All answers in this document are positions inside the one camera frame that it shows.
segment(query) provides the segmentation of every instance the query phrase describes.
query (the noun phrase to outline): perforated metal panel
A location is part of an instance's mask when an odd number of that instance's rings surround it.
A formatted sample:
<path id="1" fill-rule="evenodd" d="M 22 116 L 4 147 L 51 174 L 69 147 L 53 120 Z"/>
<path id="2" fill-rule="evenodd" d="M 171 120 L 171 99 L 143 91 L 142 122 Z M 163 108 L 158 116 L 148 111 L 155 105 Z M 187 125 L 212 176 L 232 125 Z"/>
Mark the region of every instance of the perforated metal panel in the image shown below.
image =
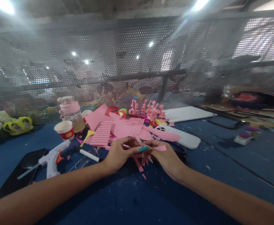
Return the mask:
<path id="1" fill-rule="evenodd" d="M 0 28 L 0 110 L 59 120 L 58 97 L 82 111 L 131 99 L 165 109 L 214 103 L 226 85 L 274 91 L 274 15 L 234 14 Z"/>

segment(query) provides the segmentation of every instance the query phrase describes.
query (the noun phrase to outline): glue gun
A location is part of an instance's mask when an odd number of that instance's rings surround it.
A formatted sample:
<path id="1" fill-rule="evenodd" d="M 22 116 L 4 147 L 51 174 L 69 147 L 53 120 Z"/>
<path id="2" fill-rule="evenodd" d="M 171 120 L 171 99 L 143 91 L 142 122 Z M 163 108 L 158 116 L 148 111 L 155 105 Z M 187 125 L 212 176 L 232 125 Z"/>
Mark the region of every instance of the glue gun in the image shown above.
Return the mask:
<path id="1" fill-rule="evenodd" d="M 57 147 L 49 151 L 46 156 L 42 156 L 41 159 L 38 160 L 38 163 L 41 166 L 47 164 L 46 170 L 46 179 L 60 175 L 60 172 L 57 171 L 57 164 L 64 158 L 61 157 L 61 153 L 67 149 L 70 145 L 70 140 L 66 140 L 59 144 Z"/>

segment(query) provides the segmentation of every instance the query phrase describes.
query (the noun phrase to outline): black smartphone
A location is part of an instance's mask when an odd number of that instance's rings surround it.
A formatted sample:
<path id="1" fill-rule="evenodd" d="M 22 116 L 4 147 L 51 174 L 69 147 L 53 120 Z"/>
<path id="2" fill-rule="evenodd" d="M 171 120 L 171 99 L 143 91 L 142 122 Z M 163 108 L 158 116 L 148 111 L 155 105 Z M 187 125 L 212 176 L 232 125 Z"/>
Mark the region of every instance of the black smartphone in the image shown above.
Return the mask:
<path id="1" fill-rule="evenodd" d="M 21 174 L 32 168 L 38 163 L 38 160 L 44 156 L 46 153 L 46 148 L 30 152 L 24 155 L 24 157 L 21 159 L 19 164 L 16 166 L 16 168 L 13 170 L 11 175 L 8 177 L 8 179 L 5 181 L 5 183 L 0 188 L 0 199 L 21 189 L 26 186 L 28 186 L 35 175 L 35 172 L 37 170 L 34 169 L 27 175 L 25 175 L 21 179 L 17 179 Z"/>

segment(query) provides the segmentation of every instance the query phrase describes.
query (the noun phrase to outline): fingernail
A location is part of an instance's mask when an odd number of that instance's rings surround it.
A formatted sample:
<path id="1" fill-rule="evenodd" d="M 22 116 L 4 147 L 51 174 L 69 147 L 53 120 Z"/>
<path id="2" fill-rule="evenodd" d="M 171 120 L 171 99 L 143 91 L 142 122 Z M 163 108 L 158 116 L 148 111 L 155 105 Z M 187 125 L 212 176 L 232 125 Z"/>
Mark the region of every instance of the fingernail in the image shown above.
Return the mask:
<path id="1" fill-rule="evenodd" d="M 148 150 L 148 146 L 144 146 L 144 147 L 142 147 L 142 148 L 140 148 L 138 151 L 139 152 L 143 152 L 143 151 L 145 151 L 145 150 Z"/>

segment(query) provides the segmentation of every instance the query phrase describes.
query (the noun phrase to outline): white marker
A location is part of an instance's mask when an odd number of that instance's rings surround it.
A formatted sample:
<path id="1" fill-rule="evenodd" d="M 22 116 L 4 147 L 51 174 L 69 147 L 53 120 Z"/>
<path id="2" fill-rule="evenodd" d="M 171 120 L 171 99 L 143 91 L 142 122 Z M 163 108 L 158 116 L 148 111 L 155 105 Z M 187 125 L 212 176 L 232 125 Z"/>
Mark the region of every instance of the white marker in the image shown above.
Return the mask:
<path id="1" fill-rule="evenodd" d="M 97 157 L 97 156 L 95 156 L 95 155 L 93 155 L 93 154 L 91 154 L 91 153 L 89 153 L 89 152 L 87 152 L 85 150 L 80 149 L 80 153 L 83 154 L 83 155 L 85 155 L 85 156 L 87 156 L 90 159 L 93 159 L 94 161 L 96 161 L 98 163 L 100 163 L 101 161 L 103 161 L 103 159 L 101 159 L 101 158 L 99 158 L 99 157 Z"/>

